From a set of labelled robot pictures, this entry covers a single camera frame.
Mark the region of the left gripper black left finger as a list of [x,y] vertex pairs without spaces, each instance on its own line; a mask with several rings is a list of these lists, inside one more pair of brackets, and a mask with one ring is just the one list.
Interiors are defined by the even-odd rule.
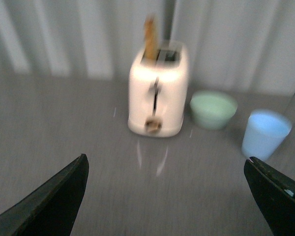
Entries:
[[0,214],[0,236],[68,236],[82,203],[89,162],[81,154]]

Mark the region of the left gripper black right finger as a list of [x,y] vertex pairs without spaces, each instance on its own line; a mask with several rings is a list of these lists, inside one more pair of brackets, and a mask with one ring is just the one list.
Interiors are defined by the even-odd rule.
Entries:
[[295,236],[295,181],[256,157],[244,164],[253,198],[275,236]]

